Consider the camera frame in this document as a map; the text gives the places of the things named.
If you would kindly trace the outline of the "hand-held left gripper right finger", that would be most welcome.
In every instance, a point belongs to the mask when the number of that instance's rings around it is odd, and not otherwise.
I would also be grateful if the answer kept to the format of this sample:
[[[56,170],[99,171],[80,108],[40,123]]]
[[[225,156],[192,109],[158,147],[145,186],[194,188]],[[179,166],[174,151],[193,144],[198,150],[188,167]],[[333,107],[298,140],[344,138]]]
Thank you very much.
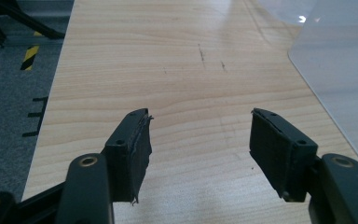
[[[270,185],[286,202],[304,202],[305,173],[314,164],[317,144],[280,115],[252,111],[250,154]]]

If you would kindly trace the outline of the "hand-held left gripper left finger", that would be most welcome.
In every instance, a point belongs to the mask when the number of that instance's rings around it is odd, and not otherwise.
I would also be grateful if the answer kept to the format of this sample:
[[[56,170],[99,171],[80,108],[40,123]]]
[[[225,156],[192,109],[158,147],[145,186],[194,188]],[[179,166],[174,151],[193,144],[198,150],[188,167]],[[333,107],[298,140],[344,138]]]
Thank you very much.
[[[147,108],[131,111],[106,141],[110,197],[113,203],[137,203],[152,153],[149,126],[152,117]]]

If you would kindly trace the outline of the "black floor tape marks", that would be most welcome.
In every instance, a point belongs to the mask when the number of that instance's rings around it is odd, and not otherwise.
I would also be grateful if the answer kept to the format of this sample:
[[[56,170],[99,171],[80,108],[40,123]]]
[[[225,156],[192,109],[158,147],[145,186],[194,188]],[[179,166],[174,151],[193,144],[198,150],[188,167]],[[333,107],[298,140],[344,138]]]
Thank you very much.
[[[41,130],[41,126],[43,123],[43,118],[45,116],[45,112],[47,109],[47,105],[48,105],[48,97],[38,97],[38,98],[34,98],[32,100],[32,102],[39,102],[42,104],[41,110],[38,112],[30,112],[27,117],[28,118],[38,118],[38,123],[37,123],[37,128],[34,131],[28,132],[28,133],[24,133],[22,135],[22,137],[31,137],[31,136],[38,136]]]

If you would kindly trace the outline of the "yellow black striped floor tape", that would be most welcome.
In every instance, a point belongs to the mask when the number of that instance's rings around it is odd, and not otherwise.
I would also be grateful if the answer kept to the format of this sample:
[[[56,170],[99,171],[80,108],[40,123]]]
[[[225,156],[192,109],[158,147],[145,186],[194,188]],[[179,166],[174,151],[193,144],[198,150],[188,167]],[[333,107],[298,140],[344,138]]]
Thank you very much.
[[[22,64],[21,64],[21,71],[31,71],[34,64],[34,59],[39,51],[41,44],[40,43],[33,43],[31,44],[27,50],[25,51]]]

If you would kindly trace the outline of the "black metal stand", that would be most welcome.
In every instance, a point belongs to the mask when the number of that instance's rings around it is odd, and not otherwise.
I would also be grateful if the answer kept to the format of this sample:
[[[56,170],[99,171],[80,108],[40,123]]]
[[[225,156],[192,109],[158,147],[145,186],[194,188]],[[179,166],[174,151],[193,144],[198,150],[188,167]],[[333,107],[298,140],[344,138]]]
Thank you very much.
[[[7,33],[36,32],[48,39],[64,39],[65,33],[47,26],[27,14],[19,0],[0,0],[0,46],[7,40]]]

